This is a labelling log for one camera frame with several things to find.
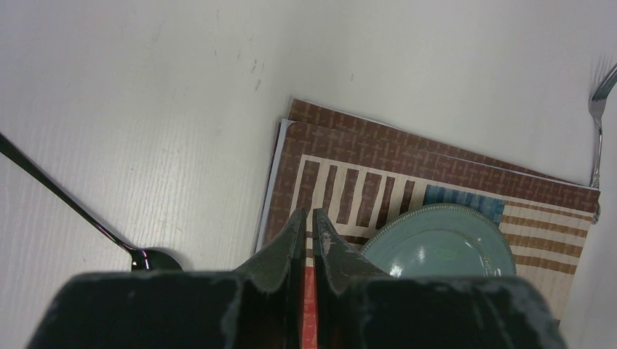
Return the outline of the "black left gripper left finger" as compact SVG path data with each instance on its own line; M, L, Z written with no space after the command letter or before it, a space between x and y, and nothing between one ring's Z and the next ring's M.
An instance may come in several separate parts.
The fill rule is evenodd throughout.
M234 270L85 273L52 300L30 348L299 348L306 211Z

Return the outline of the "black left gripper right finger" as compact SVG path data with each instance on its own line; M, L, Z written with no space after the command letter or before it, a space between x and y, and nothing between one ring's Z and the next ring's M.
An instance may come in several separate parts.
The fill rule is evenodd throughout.
M518 277L394 278L314 210L319 348L565 348L540 293Z

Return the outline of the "teal ceramic plate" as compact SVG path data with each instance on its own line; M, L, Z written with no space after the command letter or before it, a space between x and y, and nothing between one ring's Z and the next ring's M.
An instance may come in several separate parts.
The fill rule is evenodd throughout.
M404 213L360 252L395 278L517 274L510 244L498 226L458 204L430 204Z

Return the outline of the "black spoon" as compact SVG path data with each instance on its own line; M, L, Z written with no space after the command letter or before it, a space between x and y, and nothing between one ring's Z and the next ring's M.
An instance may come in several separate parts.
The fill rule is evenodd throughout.
M61 201L67 204L73 211L84 218L96 230L112 241L120 249L124 250L131 258L132 271L145 270L183 270L181 264L170 254L156 248L140 248L125 242L119 238L104 224L90 214L80 203L73 200L52 178L43 172L32 160L30 160L8 138L1 134L1 153L10 161L27 172L32 178L54 193Z

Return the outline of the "striped patchwork placemat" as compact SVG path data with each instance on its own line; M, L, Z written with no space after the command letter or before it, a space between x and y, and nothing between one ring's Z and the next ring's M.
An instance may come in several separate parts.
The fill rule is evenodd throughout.
M267 245L299 207L325 209L362 248L406 212L459 204L498 226L517 275L560 321L599 198L585 185L295 99L276 135L255 245Z

